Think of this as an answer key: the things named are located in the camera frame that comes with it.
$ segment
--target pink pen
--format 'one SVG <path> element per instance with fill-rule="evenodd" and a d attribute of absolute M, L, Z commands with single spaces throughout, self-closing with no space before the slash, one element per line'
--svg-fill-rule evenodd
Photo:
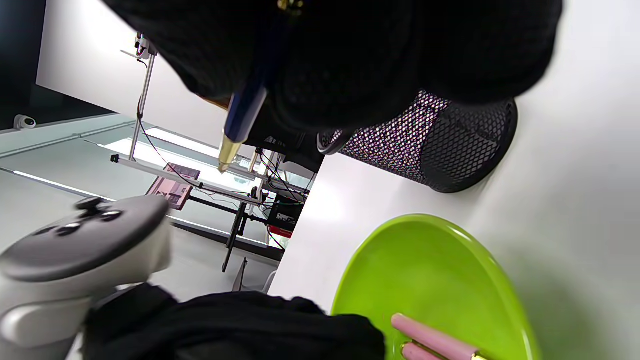
<path fill-rule="evenodd" d="M 477 347 L 465 344 L 440 331 L 422 325 L 405 315 L 395 314 L 392 316 L 391 325 L 417 343 L 420 343 L 420 345 L 437 352 L 447 360 L 487 360 L 478 354 Z"/>
<path fill-rule="evenodd" d="M 436 355 L 414 343 L 406 343 L 402 346 L 402 356 L 406 360 L 440 360 Z"/>

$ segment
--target white desk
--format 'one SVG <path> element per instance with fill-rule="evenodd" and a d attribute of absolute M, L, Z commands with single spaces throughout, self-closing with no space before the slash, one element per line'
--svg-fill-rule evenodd
<path fill-rule="evenodd" d="M 490 178 L 441 194 L 343 155 L 326 158 L 269 293 L 329 310 L 375 228 L 427 213 L 494 254 L 545 360 L 638 359 L 640 3 L 565 5 L 554 63 L 517 99 L 516 138 Z"/>

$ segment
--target metal stand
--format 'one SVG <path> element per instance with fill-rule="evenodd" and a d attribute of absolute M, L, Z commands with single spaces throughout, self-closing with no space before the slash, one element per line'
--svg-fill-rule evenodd
<path fill-rule="evenodd" d="M 145 77 L 145 84 L 142 87 L 142 95 L 140 96 L 140 101 L 138 103 L 137 109 L 137 118 L 136 121 L 136 129 L 133 133 L 133 141 L 131 142 L 131 151 L 129 152 L 129 161 L 136 161 L 134 158 L 134 152 L 136 151 L 136 144 L 138 143 L 138 136 L 140 135 L 140 130 L 142 130 L 142 114 L 145 112 L 145 104 L 147 103 L 147 94 L 149 93 L 149 83 L 151 82 L 151 72 L 154 69 L 154 64 L 156 62 L 156 56 L 151 55 L 151 59 L 149 59 L 149 65 L 147 67 L 147 76 Z"/>
<path fill-rule="evenodd" d="M 197 180 L 186 181 L 185 179 L 181 178 L 178 174 L 174 174 L 173 172 L 168 172 L 168 171 L 164 171 L 162 169 L 156 169 L 156 168 L 148 167 L 148 166 L 139 164 L 139 163 L 137 163 L 135 161 L 122 159 L 120 157 L 120 155 L 117 155 L 117 154 L 116 155 L 111 155 L 111 162 L 122 164 L 122 165 L 125 165 L 126 167 L 142 170 L 144 172 L 148 172 L 149 174 L 152 174 L 152 175 L 155 175 L 155 176 L 160 176 L 160 177 L 163 177 L 163 178 L 165 178 L 167 180 L 175 181 L 175 182 L 178 182 L 180 184 L 190 185 L 190 186 L 194 186 L 194 187 L 199 188 L 199 189 L 203 189 L 203 190 L 207 190 L 207 191 L 210 191 L 210 192 L 218 193 L 220 195 L 224 195 L 226 197 L 230 197 L 231 199 L 238 200 L 238 201 L 241 201 L 243 203 L 247 203 L 247 204 L 251 204 L 251 205 L 261 205 L 261 203 L 256 199 L 252 199 L 250 197 L 246 197 L 246 196 L 243 196 L 241 194 L 234 193 L 234 192 L 231 192 L 231 191 L 223 189 L 223 188 L 219 188 L 219 187 L 214 186 L 214 185 L 205 184 L 205 183 L 203 183 L 201 181 L 197 181 Z"/>

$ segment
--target lime green plate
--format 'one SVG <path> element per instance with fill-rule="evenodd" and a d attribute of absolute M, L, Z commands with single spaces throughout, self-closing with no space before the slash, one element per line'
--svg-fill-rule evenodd
<path fill-rule="evenodd" d="M 407 215 L 379 227 L 345 271 L 333 314 L 368 317 L 385 334 L 387 359 L 408 341 L 391 327 L 402 313 L 494 360 L 538 360 L 539 351 L 509 279 L 491 254 L 458 226 Z"/>

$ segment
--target pen holder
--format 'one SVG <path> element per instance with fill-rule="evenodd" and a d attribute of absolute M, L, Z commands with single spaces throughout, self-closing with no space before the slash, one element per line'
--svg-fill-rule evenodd
<path fill-rule="evenodd" d="M 464 106 L 420 91 L 399 117 L 354 132 L 318 135 L 318 150 L 350 158 L 454 193 L 474 186 L 500 163 L 518 122 L 513 99 Z"/>

